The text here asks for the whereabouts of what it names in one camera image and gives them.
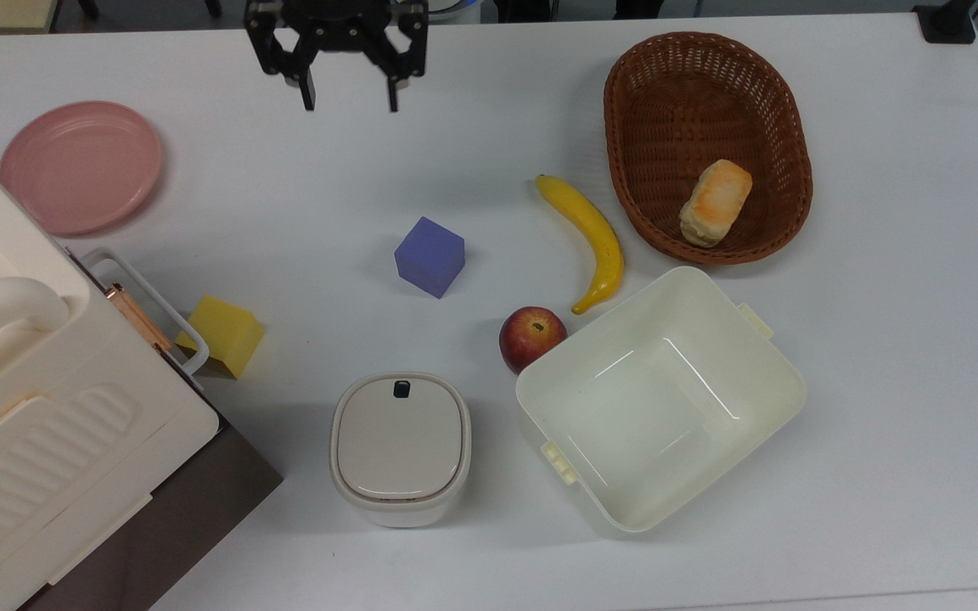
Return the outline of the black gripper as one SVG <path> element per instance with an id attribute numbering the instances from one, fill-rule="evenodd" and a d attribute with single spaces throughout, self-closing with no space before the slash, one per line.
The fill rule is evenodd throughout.
<path id="1" fill-rule="evenodd" d="M 282 20 L 301 36 L 292 51 L 276 38 Z M 392 24 L 408 41 L 404 51 L 387 34 Z M 427 1 L 247 1 L 244 29 L 261 70 L 298 89 L 307 112 L 316 108 L 312 65 L 318 52 L 365 51 L 385 75 L 389 109 L 396 113 L 397 89 L 424 74 L 430 7 Z"/>

